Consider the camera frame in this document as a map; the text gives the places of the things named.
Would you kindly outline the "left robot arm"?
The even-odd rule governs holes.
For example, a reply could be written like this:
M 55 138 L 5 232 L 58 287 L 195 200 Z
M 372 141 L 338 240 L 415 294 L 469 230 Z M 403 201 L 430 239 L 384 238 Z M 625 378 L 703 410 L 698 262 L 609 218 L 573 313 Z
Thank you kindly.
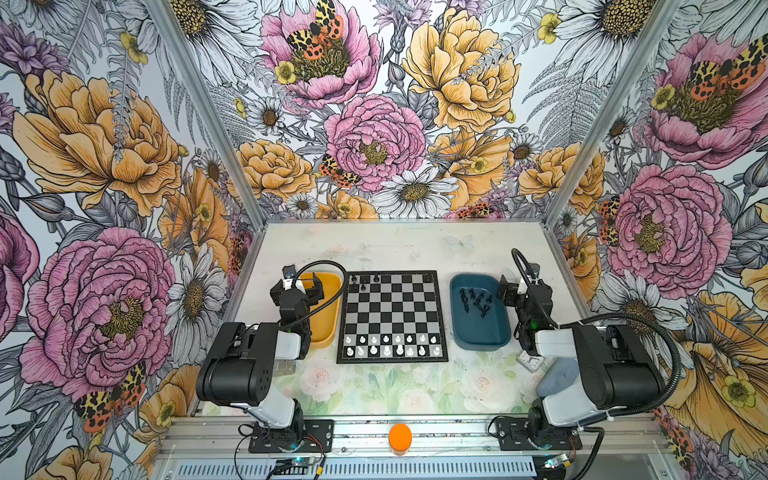
M 270 295 L 279 308 L 277 322 L 247 326 L 223 324 L 200 368 L 196 394 L 202 401 L 238 408 L 264 427 L 297 439 L 304 436 L 298 401 L 272 386 L 278 361 L 306 357 L 311 344 L 310 308 L 324 298 L 321 280 L 279 281 Z

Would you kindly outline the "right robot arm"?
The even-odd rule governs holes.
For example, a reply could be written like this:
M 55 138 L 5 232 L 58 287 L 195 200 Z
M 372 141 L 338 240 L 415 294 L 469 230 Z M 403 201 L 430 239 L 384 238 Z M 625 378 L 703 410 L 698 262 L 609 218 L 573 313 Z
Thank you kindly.
M 653 410 L 664 403 L 680 381 L 680 355 L 672 352 L 670 373 L 662 378 L 634 325 L 656 332 L 670 349 L 671 336 L 658 324 L 636 314 L 596 314 L 565 325 L 548 314 L 552 289 L 543 281 L 526 279 L 527 290 L 505 278 L 497 297 L 515 309 L 518 326 L 514 336 L 524 352 L 542 358 L 570 359 L 578 372 L 561 391 L 539 397 L 525 423 L 527 440 L 546 448 L 554 433 L 584 430 L 595 423 Z

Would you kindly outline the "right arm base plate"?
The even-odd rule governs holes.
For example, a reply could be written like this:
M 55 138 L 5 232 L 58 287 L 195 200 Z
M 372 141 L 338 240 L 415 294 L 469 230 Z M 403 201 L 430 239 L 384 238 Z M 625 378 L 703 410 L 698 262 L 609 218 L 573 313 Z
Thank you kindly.
M 488 434 L 497 440 L 501 451 L 578 451 L 583 448 L 577 430 L 549 425 L 535 430 L 523 417 L 494 417 Z

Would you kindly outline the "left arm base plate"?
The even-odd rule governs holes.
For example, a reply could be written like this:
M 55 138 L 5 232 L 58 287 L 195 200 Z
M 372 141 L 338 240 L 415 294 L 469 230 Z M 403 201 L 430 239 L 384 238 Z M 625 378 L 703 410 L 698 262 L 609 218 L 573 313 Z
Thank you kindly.
M 256 425 L 250 436 L 248 452 L 251 454 L 330 453 L 333 445 L 335 422 L 330 419 L 294 422 L 284 429 Z

